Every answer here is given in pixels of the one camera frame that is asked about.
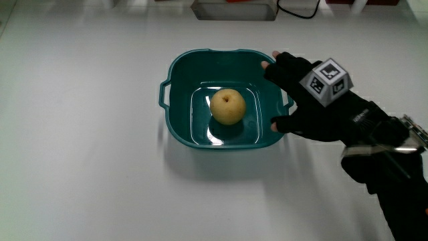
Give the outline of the person's right hand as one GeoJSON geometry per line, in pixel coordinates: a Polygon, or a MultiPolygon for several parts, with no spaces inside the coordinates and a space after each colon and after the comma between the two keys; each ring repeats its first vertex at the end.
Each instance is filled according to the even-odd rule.
{"type": "Polygon", "coordinates": [[[342,141],[346,145],[363,142],[387,115],[375,103],[348,91],[327,107],[323,107],[300,84],[320,60],[310,62],[288,52],[274,51],[275,63],[263,61],[264,78],[285,90],[296,102],[297,109],[288,116],[271,118],[271,130],[322,142],[342,141]]]}

